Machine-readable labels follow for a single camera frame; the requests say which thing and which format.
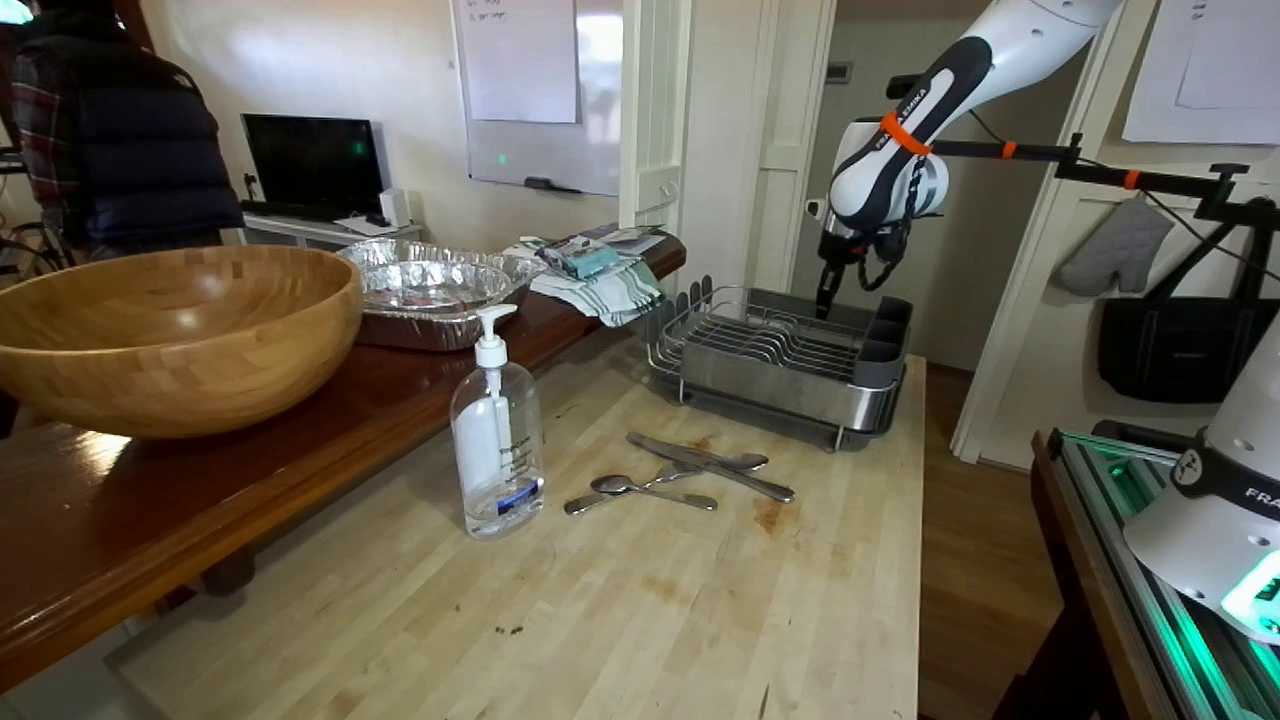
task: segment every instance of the whiteboard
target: whiteboard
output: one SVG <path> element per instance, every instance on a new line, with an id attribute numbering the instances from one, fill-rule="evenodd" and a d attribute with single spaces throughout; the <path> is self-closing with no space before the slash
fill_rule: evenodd
<path id="1" fill-rule="evenodd" d="M 1280 144 L 1275 29 L 1275 0 L 1158 0 L 1125 138 Z"/>
<path id="2" fill-rule="evenodd" d="M 470 121 L 577 125 L 570 0 L 459 0 Z"/>
<path id="3" fill-rule="evenodd" d="M 623 77 L 623 0 L 577 0 L 577 117 L 547 121 L 480 121 L 469 117 L 469 174 L 482 182 L 553 182 L 582 197 L 614 197 L 618 189 L 618 77 Z"/>

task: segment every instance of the computer monitor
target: computer monitor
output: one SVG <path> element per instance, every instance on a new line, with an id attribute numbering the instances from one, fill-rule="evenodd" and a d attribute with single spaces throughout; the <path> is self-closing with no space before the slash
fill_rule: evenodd
<path id="1" fill-rule="evenodd" d="M 368 121 L 245 117 L 265 204 L 290 214 L 378 214 L 378 156 Z"/>

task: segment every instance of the paper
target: paper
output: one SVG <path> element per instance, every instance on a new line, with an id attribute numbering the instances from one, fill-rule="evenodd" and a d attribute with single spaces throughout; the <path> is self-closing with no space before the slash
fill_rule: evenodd
<path id="1" fill-rule="evenodd" d="M 469 121 L 577 125 L 570 0 L 459 0 Z"/>
<path id="2" fill-rule="evenodd" d="M 1125 138 L 1280 144 L 1275 29 L 1275 0 L 1165 0 Z"/>

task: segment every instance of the clear plastic bottle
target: clear plastic bottle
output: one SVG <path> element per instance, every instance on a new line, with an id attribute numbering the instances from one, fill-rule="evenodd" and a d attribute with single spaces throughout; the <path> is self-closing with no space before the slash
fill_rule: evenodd
<path id="1" fill-rule="evenodd" d="M 541 399 L 531 376 L 508 358 L 495 321 L 514 304 L 480 308 L 477 366 L 452 393 L 452 456 L 469 537 L 502 537 L 544 505 Z"/>

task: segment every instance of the wire dish rack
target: wire dish rack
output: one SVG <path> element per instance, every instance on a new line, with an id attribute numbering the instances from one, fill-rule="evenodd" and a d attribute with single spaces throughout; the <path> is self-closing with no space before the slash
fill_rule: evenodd
<path id="1" fill-rule="evenodd" d="M 640 314 L 649 372 L 676 399 L 712 399 L 729 410 L 809 424 L 835 449 L 864 449 L 890 429 L 904 383 L 913 304 L 882 295 L 873 313 L 749 292 L 744 314 L 714 313 L 712 274 Z"/>

